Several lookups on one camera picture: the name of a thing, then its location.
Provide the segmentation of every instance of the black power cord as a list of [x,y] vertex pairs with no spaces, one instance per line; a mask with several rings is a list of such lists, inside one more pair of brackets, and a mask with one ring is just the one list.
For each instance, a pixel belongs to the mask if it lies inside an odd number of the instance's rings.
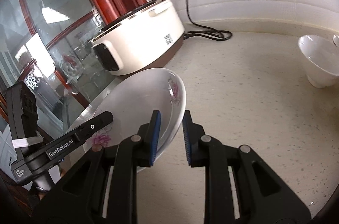
[[186,0],[186,12],[187,12],[187,16],[189,18],[189,21],[192,24],[194,24],[197,27],[205,28],[205,29],[208,29],[208,30],[188,31],[184,35],[184,40],[188,39],[189,37],[200,36],[200,37],[205,37],[207,39],[214,40],[214,41],[227,41],[233,36],[233,34],[230,31],[217,30],[215,28],[200,25],[200,24],[197,24],[196,22],[194,22],[189,15],[189,0]]

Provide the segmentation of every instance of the pot handle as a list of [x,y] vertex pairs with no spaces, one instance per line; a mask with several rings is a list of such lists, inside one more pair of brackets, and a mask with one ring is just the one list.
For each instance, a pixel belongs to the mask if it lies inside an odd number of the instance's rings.
[[123,61],[121,60],[121,58],[120,58],[118,52],[116,51],[116,49],[114,48],[113,44],[108,40],[102,40],[100,43],[104,44],[107,47],[107,49],[110,51],[111,55],[113,56],[114,60],[116,61],[117,65],[119,67],[119,70],[122,70],[124,68]]
[[172,6],[171,2],[167,2],[165,4],[161,4],[157,7],[155,7],[153,10],[149,11],[149,16],[151,18],[159,15],[160,13],[164,12],[165,10],[167,10],[168,8],[170,8]]

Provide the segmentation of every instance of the screw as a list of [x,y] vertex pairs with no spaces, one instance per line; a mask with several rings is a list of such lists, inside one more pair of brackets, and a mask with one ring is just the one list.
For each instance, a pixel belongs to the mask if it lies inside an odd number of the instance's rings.
[[240,150],[243,152],[243,153],[249,153],[251,151],[251,148],[247,145],[242,145],[240,147]]
[[135,134],[131,137],[131,140],[132,140],[132,142],[139,142],[141,140],[141,136]]
[[92,151],[97,152],[102,150],[102,145],[100,144],[94,144],[92,145]]
[[209,135],[203,135],[203,136],[201,136],[200,139],[201,139],[201,141],[203,141],[205,143],[208,143],[212,140],[211,136],[209,136]]

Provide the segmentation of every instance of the white bowl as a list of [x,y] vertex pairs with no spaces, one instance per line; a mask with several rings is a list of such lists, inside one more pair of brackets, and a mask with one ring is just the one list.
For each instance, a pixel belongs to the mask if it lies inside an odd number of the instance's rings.
[[339,81],[339,48],[316,35],[299,39],[302,63],[310,83],[317,88],[332,86]]
[[110,111],[113,122],[86,141],[86,150],[94,143],[119,144],[137,134],[140,125],[150,122],[153,110],[161,114],[156,158],[172,142],[186,107],[186,90],[181,78],[165,68],[141,71],[117,85],[102,101],[94,116]]

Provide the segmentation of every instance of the white strap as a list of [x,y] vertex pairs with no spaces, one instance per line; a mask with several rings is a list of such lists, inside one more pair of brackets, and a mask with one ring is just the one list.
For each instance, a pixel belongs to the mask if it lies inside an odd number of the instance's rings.
[[29,138],[22,138],[22,139],[14,139],[12,140],[12,144],[14,148],[19,147],[29,147],[35,144],[39,144],[43,141],[42,136],[34,136]]

